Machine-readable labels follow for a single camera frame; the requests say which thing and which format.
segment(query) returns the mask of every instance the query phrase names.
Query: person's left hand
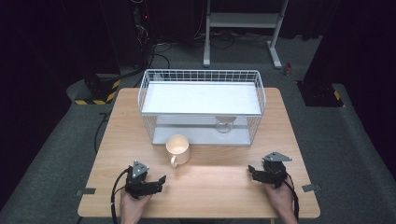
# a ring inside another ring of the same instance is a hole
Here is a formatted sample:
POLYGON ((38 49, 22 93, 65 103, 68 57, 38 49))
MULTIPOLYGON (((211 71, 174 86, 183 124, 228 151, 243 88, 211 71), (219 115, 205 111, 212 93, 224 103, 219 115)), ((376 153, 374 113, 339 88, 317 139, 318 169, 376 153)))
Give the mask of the person's left hand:
POLYGON ((146 195, 137 200, 131 196, 125 189, 120 190, 120 210, 122 224, 135 224, 142 217, 146 204, 150 201, 152 195, 146 195))

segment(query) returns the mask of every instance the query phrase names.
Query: cup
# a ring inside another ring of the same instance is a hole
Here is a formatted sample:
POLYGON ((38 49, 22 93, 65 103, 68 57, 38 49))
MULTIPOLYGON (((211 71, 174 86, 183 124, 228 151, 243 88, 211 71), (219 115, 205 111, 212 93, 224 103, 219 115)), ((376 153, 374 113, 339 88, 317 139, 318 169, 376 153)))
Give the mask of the cup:
POLYGON ((189 139, 182 134, 171 136, 166 142, 166 150, 172 167, 186 163, 190 159, 189 139))
POLYGON ((229 133, 236 117, 216 117, 216 129, 219 133, 229 133))

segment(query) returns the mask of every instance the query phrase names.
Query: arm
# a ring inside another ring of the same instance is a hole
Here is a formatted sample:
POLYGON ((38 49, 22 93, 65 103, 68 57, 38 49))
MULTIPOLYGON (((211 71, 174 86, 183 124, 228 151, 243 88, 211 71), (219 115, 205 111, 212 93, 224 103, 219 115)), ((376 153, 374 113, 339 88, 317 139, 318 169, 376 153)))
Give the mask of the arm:
POLYGON ((131 194, 125 192, 125 189, 122 189, 120 198, 121 224, 136 224, 142 217, 146 204, 151 197, 152 195, 147 195, 137 200, 131 194))
MULTIPOLYGON (((292 186, 289 177, 286 181, 292 186)), ((288 186, 282 184, 277 189, 275 189, 272 184, 263 184, 263 186, 271 205, 274 207, 280 219, 282 219, 285 224, 298 223, 293 213, 293 196, 288 186)))

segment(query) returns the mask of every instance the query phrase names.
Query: gray carpet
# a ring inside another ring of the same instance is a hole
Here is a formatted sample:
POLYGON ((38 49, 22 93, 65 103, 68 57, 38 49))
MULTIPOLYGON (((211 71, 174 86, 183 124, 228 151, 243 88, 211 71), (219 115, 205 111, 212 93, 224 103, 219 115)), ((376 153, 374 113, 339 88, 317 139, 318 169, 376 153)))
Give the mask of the gray carpet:
MULTIPOLYGON (((211 66, 203 68, 203 47, 163 45, 157 48, 174 69, 257 69, 265 87, 279 88, 306 169, 321 191, 316 193, 321 215, 301 223, 396 223, 396 184, 376 153, 367 133, 340 84, 345 107, 307 107, 296 80, 302 80, 320 39, 280 38, 276 49, 282 63, 291 63, 292 74, 276 70, 264 42, 237 42, 227 49, 212 48, 211 66)), ((213 41, 216 47, 228 43, 213 41)), ((153 68, 166 68, 155 57, 153 68)), ((125 78, 120 87, 133 87, 141 74, 125 78)), ((74 105, 82 80, 67 94, 71 106, 36 156, 23 180, 1 212, 0 223, 77 223, 79 189, 84 189, 94 159, 94 138, 110 105, 74 105)), ((105 131, 99 129, 97 144, 105 131)), ((80 223, 111 223, 110 218, 83 218, 80 223)))

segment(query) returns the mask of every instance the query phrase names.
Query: yellow and black hazard tape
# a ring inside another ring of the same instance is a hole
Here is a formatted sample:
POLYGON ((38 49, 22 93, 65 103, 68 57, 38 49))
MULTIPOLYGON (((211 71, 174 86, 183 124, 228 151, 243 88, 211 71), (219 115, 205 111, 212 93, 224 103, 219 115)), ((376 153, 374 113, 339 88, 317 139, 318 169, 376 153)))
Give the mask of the yellow and black hazard tape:
POLYGON ((102 99, 75 99, 77 105, 107 105, 110 104, 116 96, 117 88, 120 85, 120 80, 114 82, 111 93, 102 99))

